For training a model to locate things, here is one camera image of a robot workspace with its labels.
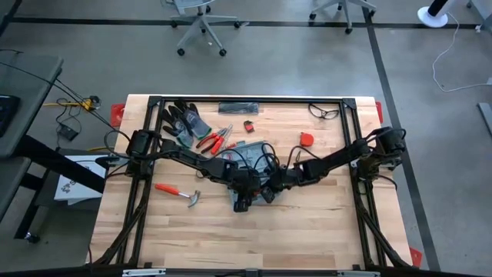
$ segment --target wooden table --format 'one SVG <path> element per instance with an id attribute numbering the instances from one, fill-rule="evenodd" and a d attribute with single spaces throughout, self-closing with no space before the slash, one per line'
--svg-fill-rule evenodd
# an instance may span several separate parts
<path id="1" fill-rule="evenodd" d="M 142 128 L 148 96 L 128 96 L 123 132 L 131 134 Z M 362 135 L 379 128 L 374 99 L 357 97 L 356 101 Z M 214 130 L 234 124 L 229 142 L 267 140 L 282 163 L 299 143 L 299 131 L 314 136 L 311 151 L 318 156 L 344 147 L 340 119 L 315 118 L 306 104 L 261 104 L 259 115 L 219 115 L 217 103 L 195 104 Z M 254 122 L 256 132 L 246 133 L 245 120 Z M 124 152 L 127 144 L 126 139 L 118 137 L 116 151 Z M 382 174 L 391 176 L 390 172 Z M 316 185 L 284 191 L 271 205 L 252 206 L 245 213 L 232 211 L 224 185 L 197 179 L 193 169 L 177 162 L 158 160 L 153 178 L 153 183 L 157 182 L 183 192 L 198 189 L 201 197 L 189 209 L 186 199 L 152 188 L 139 261 L 142 265 L 153 262 L 153 267 L 190 269 L 351 269 L 353 264 L 363 265 L 347 165 Z M 121 230 L 130 184 L 131 179 L 121 175 L 107 181 L 91 241 L 94 260 Z M 374 197 L 382 232 L 401 258 L 411 263 L 394 187 L 388 181 L 377 180 Z M 369 229 L 367 233 L 373 260 L 377 261 L 374 239 Z M 128 242 L 127 259 L 133 238 Z"/>

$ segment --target table leg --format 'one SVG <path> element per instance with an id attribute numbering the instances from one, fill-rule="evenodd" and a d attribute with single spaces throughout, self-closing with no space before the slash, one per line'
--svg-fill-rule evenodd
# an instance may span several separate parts
<path id="1" fill-rule="evenodd" d="M 33 162 L 53 170 L 68 179 L 103 193 L 105 180 L 94 172 L 67 159 L 29 135 L 24 135 L 15 150 L 16 155 L 30 158 Z"/>

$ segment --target red hammer handle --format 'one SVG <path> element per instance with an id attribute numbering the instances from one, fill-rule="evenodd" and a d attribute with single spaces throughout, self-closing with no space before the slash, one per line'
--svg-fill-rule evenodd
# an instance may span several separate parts
<path id="1" fill-rule="evenodd" d="M 168 192 L 168 193 L 171 193 L 172 195 L 179 195 L 179 191 L 177 188 L 173 188 L 169 185 L 164 185 L 164 184 L 155 184 L 155 188 L 156 189 L 159 189 L 159 190 L 162 190 L 162 191 L 165 191 L 165 192 Z"/>

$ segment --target work glove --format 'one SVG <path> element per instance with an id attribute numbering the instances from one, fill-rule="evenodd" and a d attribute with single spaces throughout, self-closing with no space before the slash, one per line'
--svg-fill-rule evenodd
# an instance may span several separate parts
<path id="1" fill-rule="evenodd" d="M 174 106 L 169 106 L 169 111 L 164 109 L 162 111 L 162 120 L 166 121 L 171 125 L 169 126 L 164 126 L 162 129 L 166 131 L 169 135 L 174 136 L 179 144 L 181 144 L 183 147 L 189 149 L 193 145 L 193 135 L 191 132 L 191 127 L 187 122 L 185 122 L 184 118 L 178 114 L 176 114 L 176 110 L 178 110 Z"/>
<path id="2" fill-rule="evenodd" d="M 184 120 L 188 123 L 189 128 L 199 140 L 206 137 L 212 130 L 203 120 L 201 120 L 198 114 L 197 106 L 191 103 L 189 106 L 183 100 L 176 100 L 175 106 L 179 112 L 183 115 Z"/>

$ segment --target gray floor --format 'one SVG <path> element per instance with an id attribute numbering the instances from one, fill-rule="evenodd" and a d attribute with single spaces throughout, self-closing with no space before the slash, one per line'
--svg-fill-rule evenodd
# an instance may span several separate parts
<path id="1" fill-rule="evenodd" d="M 305 22 L 317 1 L 219 0 L 213 13 L 238 15 L 245 21 Z M 416 23 L 415 12 L 430 1 L 374 0 L 374 22 Z M 363 22 L 351 7 L 354 22 Z M 480 22 L 460 3 L 452 9 L 460 23 Z M 25 0 L 17 16 L 44 18 L 168 19 L 172 6 L 159 0 Z M 342 22 L 336 8 L 317 20 Z M 110 105 L 130 93 L 255 94 L 255 95 L 368 95 L 384 104 L 389 116 L 365 28 L 351 35 L 342 28 L 215 27 L 228 50 L 218 56 L 208 37 L 195 39 L 186 56 L 175 44 L 186 27 L 114 25 L 10 24 L 0 48 L 59 55 L 65 59 L 61 80 L 83 95 L 98 95 L 106 118 Z M 431 234 L 443 271 L 491 275 L 492 222 L 490 159 L 492 138 L 476 107 L 492 102 L 492 88 L 444 93 L 432 79 L 432 61 L 451 42 L 453 30 L 377 29 L 384 66 L 421 191 Z M 492 76 L 492 37 L 460 30 L 454 48 L 437 64 L 445 88 L 485 82 Z M 47 102 L 62 97 L 54 89 Z M 29 133 L 55 147 L 56 108 L 43 108 Z M 90 115 L 80 117 L 84 130 L 73 149 L 101 146 L 107 128 Z M 414 210 L 403 171 L 395 179 L 409 243 L 422 250 Z M 14 242 L 12 226 L 22 213 L 19 190 L 0 224 L 0 271 L 80 265 L 94 225 L 95 214 L 50 210 L 37 219 L 43 240 L 38 245 Z"/>

